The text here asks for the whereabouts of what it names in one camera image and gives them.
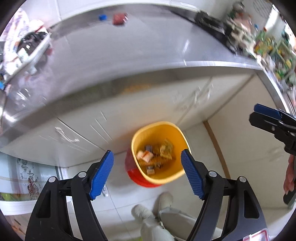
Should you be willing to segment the person's right hand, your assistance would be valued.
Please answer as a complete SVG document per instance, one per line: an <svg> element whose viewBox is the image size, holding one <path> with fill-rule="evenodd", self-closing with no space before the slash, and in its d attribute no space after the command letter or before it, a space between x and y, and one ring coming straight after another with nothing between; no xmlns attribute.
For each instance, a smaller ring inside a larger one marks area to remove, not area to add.
<svg viewBox="0 0 296 241"><path fill-rule="evenodd" d="M285 181L283 184L283 189L285 191L285 194L288 194L289 191L293 192L295 188L294 184L294 160L295 157L293 155L290 155L288 159L288 167L285 174Z"/></svg>

